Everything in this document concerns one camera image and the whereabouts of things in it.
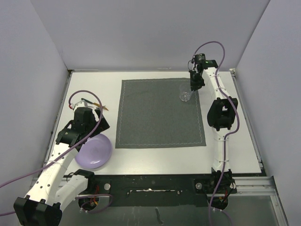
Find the clear drinking glass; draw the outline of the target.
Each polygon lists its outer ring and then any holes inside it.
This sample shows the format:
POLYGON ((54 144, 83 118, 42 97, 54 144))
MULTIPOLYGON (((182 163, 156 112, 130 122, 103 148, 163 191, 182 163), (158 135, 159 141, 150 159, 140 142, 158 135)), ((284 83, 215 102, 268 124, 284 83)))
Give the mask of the clear drinking glass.
POLYGON ((179 94, 180 100, 183 102, 189 101, 192 96, 190 84, 189 83, 181 84, 179 90, 180 90, 180 94, 179 94))

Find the purple plate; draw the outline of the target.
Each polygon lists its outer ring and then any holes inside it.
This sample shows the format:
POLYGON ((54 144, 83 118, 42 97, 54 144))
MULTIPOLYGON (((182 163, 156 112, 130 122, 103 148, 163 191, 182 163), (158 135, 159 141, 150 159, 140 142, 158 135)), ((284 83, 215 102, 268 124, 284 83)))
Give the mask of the purple plate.
POLYGON ((75 157, 76 163, 85 169, 103 166, 111 157, 112 143, 108 137, 98 134, 89 138, 75 157))

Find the grey cloth napkin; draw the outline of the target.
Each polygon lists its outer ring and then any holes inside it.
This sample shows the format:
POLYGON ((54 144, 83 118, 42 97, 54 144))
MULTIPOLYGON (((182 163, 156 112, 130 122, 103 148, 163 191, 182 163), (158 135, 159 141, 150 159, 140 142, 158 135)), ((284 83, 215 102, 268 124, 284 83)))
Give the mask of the grey cloth napkin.
POLYGON ((123 80, 116 130, 116 148, 206 146, 199 95, 180 99, 188 78, 123 80))

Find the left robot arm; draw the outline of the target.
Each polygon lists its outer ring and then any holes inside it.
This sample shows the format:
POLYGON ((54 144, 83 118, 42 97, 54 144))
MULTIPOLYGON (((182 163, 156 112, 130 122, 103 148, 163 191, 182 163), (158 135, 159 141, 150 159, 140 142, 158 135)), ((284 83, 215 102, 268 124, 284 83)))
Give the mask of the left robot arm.
POLYGON ((48 165, 42 168, 41 174, 24 198, 18 197, 14 210, 23 226, 57 226, 63 211, 80 193, 91 195, 96 191, 95 174, 79 169, 74 172, 70 181, 59 187, 68 166, 83 149, 87 141, 92 141, 107 130, 109 124, 101 108, 77 107, 73 120, 58 133, 56 148, 68 146, 68 152, 54 152, 48 165))

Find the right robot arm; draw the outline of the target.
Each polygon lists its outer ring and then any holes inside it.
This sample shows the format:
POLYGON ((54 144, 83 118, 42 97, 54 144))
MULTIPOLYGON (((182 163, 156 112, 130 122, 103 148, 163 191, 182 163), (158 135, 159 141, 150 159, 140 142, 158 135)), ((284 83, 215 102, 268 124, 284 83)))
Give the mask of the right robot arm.
POLYGON ((231 127, 237 115, 238 100, 232 98, 217 72, 215 60, 207 60, 205 54, 196 54, 191 60, 193 68, 190 73, 190 89, 197 91, 206 86, 210 91, 212 104, 207 113, 207 123, 214 133, 214 160, 212 171, 214 178, 209 180, 209 187, 218 193, 226 187, 223 178, 230 170, 227 151, 231 127))

